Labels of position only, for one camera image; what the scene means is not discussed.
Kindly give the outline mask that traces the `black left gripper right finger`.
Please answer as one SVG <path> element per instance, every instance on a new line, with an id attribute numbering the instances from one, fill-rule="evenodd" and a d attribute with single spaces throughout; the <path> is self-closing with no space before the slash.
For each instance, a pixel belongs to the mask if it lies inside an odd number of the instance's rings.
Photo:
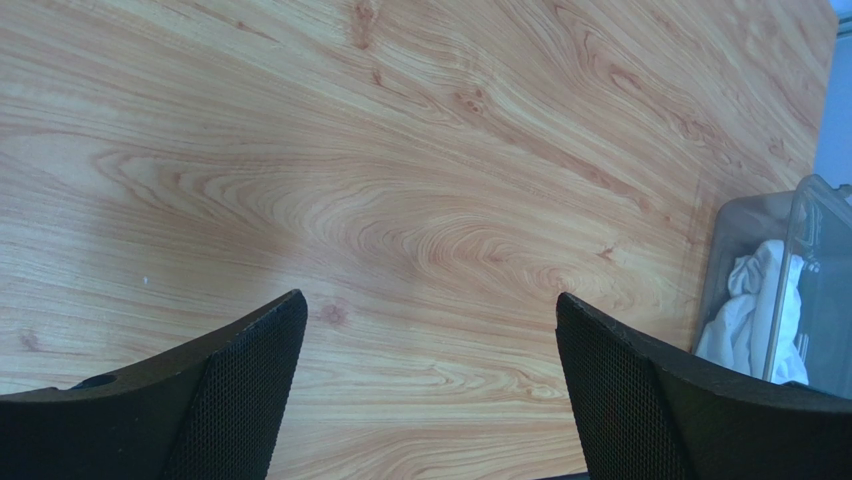
<path id="1" fill-rule="evenodd" d="M 847 479 L 851 403 L 720 367 L 578 297 L 556 340 L 593 479 Z"/>

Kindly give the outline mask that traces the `white t shirt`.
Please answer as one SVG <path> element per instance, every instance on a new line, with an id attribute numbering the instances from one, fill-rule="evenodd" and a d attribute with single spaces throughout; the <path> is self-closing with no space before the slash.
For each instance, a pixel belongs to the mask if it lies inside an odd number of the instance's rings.
<path id="1" fill-rule="evenodd" d="M 784 248 L 781 240 L 767 240 L 753 254 L 735 260 L 727 278 L 730 299 L 704 327 L 694 352 L 696 356 L 762 378 L 778 287 L 783 284 L 785 292 L 770 381 L 809 383 L 805 363 L 795 344 L 802 305 L 798 283 L 804 260 L 793 255 L 788 274 L 782 277 Z"/>

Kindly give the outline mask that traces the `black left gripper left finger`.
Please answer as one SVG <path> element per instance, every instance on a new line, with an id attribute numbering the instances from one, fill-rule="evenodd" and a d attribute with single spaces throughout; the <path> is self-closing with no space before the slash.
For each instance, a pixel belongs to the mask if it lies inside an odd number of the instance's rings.
<path id="1" fill-rule="evenodd" d="M 5 479 L 262 479 L 308 320 L 293 290 L 126 367 L 1 399 Z"/>

